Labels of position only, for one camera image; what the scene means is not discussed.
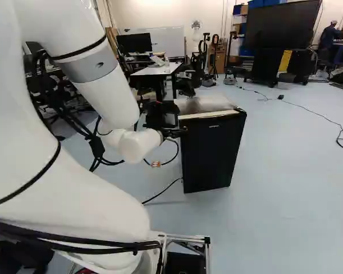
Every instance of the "epoxy floor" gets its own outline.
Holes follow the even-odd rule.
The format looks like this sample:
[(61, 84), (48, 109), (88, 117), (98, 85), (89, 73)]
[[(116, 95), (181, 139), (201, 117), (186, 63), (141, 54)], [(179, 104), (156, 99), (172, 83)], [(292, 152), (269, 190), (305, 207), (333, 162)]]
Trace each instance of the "epoxy floor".
[[(248, 114), (231, 187), (185, 195), (176, 183), (147, 206), (152, 229), (211, 236), (213, 274), (343, 273), (339, 128), (278, 100), (259, 102), (259, 94), (222, 80), (221, 75), (218, 86), (197, 94), (225, 94)], [(268, 88), (239, 79), (238, 84), (268, 98), (283, 94), (343, 125), (343, 90), (327, 83)], [(75, 134), (63, 145), (89, 168), (92, 157), (83, 137)], [(147, 158), (163, 161), (174, 153), (174, 144), (165, 142)], [(120, 156), (109, 148), (106, 158)], [(95, 173), (143, 201), (181, 177), (181, 165), (179, 159), (162, 168), (122, 164)], [(67, 273), (70, 266), (56, 256), (49, 273)]]

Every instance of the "whiteboard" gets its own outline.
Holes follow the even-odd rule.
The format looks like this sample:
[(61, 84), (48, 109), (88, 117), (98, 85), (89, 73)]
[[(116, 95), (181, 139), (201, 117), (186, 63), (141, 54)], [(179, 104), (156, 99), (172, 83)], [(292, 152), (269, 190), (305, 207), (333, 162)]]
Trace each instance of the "whiteboard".
[(152, 27), (145, 29), (130, 29), (124, 31), (119, 29), (120, 34), (150, 33), (153, 52), (165, 51), (167, 57), (183, 57), (184, 53), (184, 27)]

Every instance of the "person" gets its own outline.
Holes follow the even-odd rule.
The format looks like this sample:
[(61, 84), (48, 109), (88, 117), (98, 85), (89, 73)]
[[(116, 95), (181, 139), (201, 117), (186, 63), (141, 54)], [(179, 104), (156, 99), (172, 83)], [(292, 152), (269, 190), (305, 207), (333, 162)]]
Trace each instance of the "person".
[(330, 49), (333, 46), (334, 39), (338, 36), (340, 32), (335, 28), (337, 21), (333, 20), (330, 26), (326, 27), (320, 36), (319, 43), (319, 58), (322, 60), (328, 60), (330, 56)]

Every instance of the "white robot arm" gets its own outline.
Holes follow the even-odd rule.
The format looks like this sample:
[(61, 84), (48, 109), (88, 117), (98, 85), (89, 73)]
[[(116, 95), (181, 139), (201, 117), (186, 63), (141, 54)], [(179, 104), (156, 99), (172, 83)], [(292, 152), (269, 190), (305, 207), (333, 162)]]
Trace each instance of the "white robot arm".
[[(41, 43), (100, 114), (102, 132), (118, 129), (106, 141), (124, 152), (125, 160), (140, 161), (162, 142), (154, 130), (123, 130), (138, 120), (139, 111), (91, 0), (0, 0), (0, 221), (88, 239), (157, 240), (144, 207), (81, 167), (37, 117), (21, 41)], [(116, 274), (145, 271), (140, 262), (146, 261), (146, 273), (153, 273), (158, 256), (62, 255), (97, 273)]]

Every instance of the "mini fridge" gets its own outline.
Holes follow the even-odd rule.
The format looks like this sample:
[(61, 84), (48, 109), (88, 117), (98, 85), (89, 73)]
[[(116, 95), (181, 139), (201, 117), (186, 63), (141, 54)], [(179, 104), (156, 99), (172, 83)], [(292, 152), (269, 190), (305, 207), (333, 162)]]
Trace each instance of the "mini fridge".
[(229, 187), (246, 112), (222, 95), (176, 99), (184, 193)]

